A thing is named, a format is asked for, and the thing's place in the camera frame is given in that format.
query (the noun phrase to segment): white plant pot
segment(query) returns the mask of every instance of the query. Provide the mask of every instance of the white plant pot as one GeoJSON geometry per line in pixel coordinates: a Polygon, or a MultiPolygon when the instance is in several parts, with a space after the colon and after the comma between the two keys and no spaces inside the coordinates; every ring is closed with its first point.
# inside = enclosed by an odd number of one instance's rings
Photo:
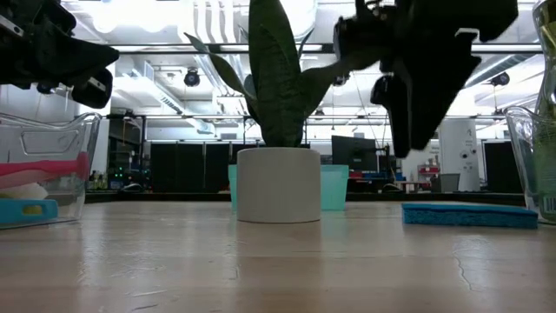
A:
{"type": "Polygon", "coordinates": [[[257,148],[237,155],[237,219],[305,223],[321,219],[321,157],[303,148],[257,148]]]}

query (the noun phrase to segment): white column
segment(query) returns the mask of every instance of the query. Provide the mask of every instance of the white column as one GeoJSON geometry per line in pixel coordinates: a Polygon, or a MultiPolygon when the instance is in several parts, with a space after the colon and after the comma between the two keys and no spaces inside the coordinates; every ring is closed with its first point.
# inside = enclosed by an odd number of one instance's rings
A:
{"type": "Polygon", "coordinates": [[[473,119],[447,119],[440,125],[440,173],[459,173],[460,191],[480,190],[477,133],[473,119]]]}
{"type": "MultiPolygon", "coordinates": [[[[112,75],[116,74],[115,63],[109,65],[107,69],[112,73],[112,75]]],[[[79,104],[77,109],[77,114],[82,115],[88,112],[95,112],[105,117],[108,114],[110,114],[111,103],[112,103],[112,99],[110,98],[108,103],[106,103],[104,109],[100,109],[100,110],[91,109],[86,105],[79,104]]],[[[96,139],[95,155],[93,156],[93,163],[90,167],[91,173],[93,170],[97,172],[105,173],[106,169],[108,168],[109,129],[110,129],[110,120],[103,119],[98,128],[98,138],[96,139]]]]}

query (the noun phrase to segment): sponge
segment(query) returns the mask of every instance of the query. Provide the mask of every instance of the sponge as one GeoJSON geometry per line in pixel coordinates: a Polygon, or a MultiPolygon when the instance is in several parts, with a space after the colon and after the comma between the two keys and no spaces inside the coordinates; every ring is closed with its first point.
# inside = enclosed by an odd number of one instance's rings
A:
{"type": "Polygon", "coordinates": [[[520,207],[497,205],[404,203],[404,223],[460,226],[537,228],[537,213],[520,207]]]}

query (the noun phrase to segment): ceiling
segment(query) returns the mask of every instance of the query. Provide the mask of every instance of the ceiling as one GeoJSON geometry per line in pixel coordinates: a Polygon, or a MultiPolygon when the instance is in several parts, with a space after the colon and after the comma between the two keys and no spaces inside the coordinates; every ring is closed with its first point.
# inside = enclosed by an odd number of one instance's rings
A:
{"type": "MultiPolygon", "coordinates": [[[[76,37],[92,42],[111,45],[188,43],[178,35],[182,30],[196,32],[197,36],[205,37],[203,40],[205,43],[245,42],[240,35],[239,27],[228,24],[241,25],[247,29],[248,0],[207,0],[206,2],[168,0],[156,1],[156,3],[151,3],[151,0],[120,1],[123,3],[128,1],[126,3],[128,6],[124,6],[122,10],[111,10],[109,13],[101,1],[63,1],[63,5],[78,20],[75,29],[76,37]],[[115,28],[114,25],[110,26],[110,23],[116,20],[120,24],[115,28]],[[101,23],[99,21],[103,21],[113,30],[105,33],[99,31],[99,23],[101,23]],[[145,28],[148,27],[151,29],[158,27],[160,31],[146,31],[145,28]]],[[[333,27],[338,17],[351,17],[354,14],[353,0],[318,0],[318,3],[312,0],[283,0],[282,2],[288,13],[290,7],[301,8],[300,11],[307,8],[309,17],[296,16],[295,20],[312,21],[311,8],[314,8],[314,33],[309,38],[309,43],[331,43],[333,27]]],[[[496,43],[533,43],[537,39],[531,14],[533,3],[534,1],[520,1],[519,18],[496,40],[496,43]]],[[[483,63],[475,74],[488,70],[493,64],[500,63],[510,56],[497,54],[481,57],[483,63]]],[[[247,55],[239,55],[237,58],[239,61],[237,66],[241,66],[244,73],[249,73],[247,55]]],[[[327,65],[333,61],[333,55],[306,54],[301,60],[301,67],[307,69],[327,65]]],[[[494,90],[492,85],[480,83],[467,88],[460,93],[449,114],[469,116],[490,114],[495,106],[534,103],[544,72],[542,56],[530,57],[524,62],[516,63],[506,72],[511,77],[507,86],[494,90]]],[[[244,101],[240,97],[230,97],[227,95],[227,90],[224,89],[222,92],[222,86],[218,89],[209,81],[199,59],[195,59],[193,55],[124,56],[116,63],[115,73],[112,108],[128,108],[137,113],[152,115],[175,113],[168,105],[161,102],[160,92],[162,91],[170,101],[194,114],[236,115],[242,114],[245,110],[244,101]],[[152,67],[153,74],[150,74],[149,70],[145,71],[146,63],[147,68],[152,67]],[[184,75],[190,67],[200,68],[201,82],[198,86],[186,87],[183,83],[184,75]],[[149,77],[150,80],[142,81],[137,77],[130,77],[128,74],[132,69],[136,70],[137,75],[149,77]]],[[[384,115],[384,109],[372,105],[369,101],[374,82],[380,77],[381,73],[376,65],[353,73],[344,86],[330,88],[321,108],[327,115],[365,113],[384,115]]]]}

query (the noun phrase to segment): clear plastic container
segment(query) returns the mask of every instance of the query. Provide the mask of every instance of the clear plastic container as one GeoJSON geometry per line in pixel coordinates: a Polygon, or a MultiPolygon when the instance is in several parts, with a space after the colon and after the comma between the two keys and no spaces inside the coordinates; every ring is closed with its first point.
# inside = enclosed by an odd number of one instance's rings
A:
{"type": "Polygon", "coordinates": [[[55,200],[57,204],[55,216],[42,219],[36,210],[27,208],[35,214],[33,218],[15,223],[6,223],[4,218],[0,229],[81,217],[101,119],[87,113],[69,123],[50,124],[0,114],[0,221],[22,200],[55,200]]]}
{"type": "MultiPolygon", "coordinates": [[[[229,191],[232,210],[237,210],[237,165],[228,166],[229,191]]],[[[347,165],[321,165],[321,210],[344,210],[348,190],[349,167],[347,165]]]]}
{"type": "Polygon", "coordinates": [[[556,121],[520,107],[508,108],[506,118],[526,206],[556,223],[556,121]]]}

